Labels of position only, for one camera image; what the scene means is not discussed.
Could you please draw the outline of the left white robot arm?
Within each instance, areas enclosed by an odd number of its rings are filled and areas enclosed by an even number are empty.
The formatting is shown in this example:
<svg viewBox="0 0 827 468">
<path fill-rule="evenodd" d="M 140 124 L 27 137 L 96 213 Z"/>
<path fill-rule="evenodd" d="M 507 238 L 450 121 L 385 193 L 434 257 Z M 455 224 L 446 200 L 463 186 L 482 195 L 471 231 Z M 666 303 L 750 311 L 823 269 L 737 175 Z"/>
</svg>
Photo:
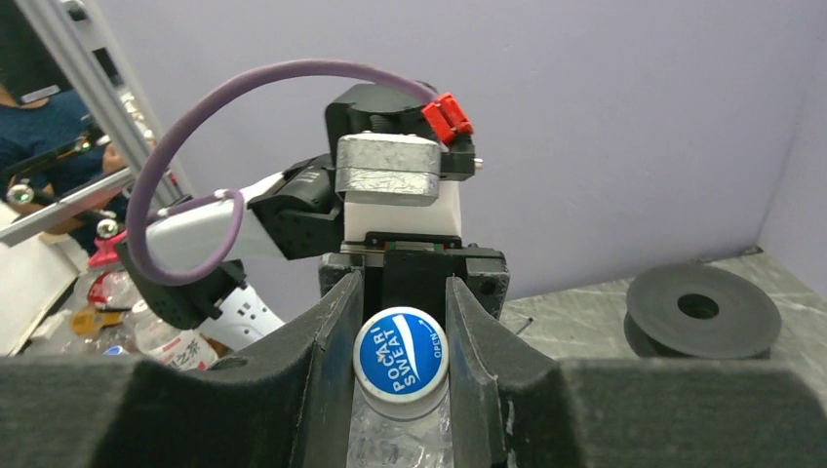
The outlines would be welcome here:
<svg viewBox="0 0 827 468">
<path fill-rule="evenodd" d="M 326 111 L 330 150 L 240 191 L 150 214 L 144 194 L 194 131 L 243 94 L 222 87 L 170 130 L 128 211 L 131 262 L 193 284 L 230 259 L 321 257 L 321 301 L 253 345 L 256 397 L 242 454 L 275 467 L 341 467 L 356 385 L 408 420 L 451 404 L 458 467 L 565 467 L 555 363 L 499 321 L 502 253 L 461 240 L 458 185 L 473 128 L 449 94 L 362 78 Z"/>
</svg>

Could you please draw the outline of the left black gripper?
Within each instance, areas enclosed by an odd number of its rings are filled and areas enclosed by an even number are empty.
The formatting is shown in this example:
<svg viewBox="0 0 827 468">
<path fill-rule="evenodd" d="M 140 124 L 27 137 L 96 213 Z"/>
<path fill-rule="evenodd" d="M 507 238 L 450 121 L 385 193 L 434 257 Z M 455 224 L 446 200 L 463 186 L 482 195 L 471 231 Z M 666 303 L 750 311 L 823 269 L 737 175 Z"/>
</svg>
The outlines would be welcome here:
<svg viewBox="0 0 827 468">
<path fill-rule="evenodd" d="M 363 317 L 394 306 L 441 324 L 446 315 L 455 466 L 559 463 L 559 365 L 497 320 L 509 287 L 503 252 L 456 235 L 369 232 L 324 254 L 318 280 L 324 296 L 308 311 L 210 369 L 209 426 L 222 434 L 208 466 L 344 466 L 354 339 Z"/>
</svg>

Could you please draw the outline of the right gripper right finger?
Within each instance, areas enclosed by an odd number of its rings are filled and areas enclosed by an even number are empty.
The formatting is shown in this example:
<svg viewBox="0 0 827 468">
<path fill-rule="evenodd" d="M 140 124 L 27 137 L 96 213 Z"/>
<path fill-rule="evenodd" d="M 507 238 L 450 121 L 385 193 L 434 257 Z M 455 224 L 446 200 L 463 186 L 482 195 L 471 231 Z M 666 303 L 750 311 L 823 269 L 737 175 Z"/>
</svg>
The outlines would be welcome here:
<svg viewBox="0 0 827 468">
<path fill-rule="evenodd" d="M 563 361 L 512 401 L 510 467 L 822 467 L 826 414 L 763 362 Z"/>
</svg>

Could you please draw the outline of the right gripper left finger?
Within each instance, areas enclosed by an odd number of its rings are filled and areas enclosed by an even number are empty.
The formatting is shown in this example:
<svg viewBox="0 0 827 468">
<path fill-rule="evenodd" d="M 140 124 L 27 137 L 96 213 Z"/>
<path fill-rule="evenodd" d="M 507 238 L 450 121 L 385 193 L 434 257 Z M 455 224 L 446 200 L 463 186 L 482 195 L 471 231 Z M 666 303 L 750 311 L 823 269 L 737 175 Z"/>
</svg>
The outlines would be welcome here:
<svg viewBox="0 0 827 468">
<path fill-rule="evenodd" d="M 320 467 L 309 362 L 235 357 L 176 371 L 136 357 L 1 364 L 5 467 Z"/>
</svg>

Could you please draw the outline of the clear bottle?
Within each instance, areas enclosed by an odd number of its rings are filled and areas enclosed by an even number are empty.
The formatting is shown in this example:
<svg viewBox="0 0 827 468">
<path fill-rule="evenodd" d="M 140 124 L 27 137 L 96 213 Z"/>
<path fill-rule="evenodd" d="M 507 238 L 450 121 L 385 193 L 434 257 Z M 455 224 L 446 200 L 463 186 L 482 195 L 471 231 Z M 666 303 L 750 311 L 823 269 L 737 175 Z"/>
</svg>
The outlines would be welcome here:
<svg viewBox="0 0 827 468">
<path fill-rule="evenodd" d="M 371 409 L 355 389 L 346 466 L 453 467 L 450 398 L 420 419 L 396 421 Z"/>
</svg>

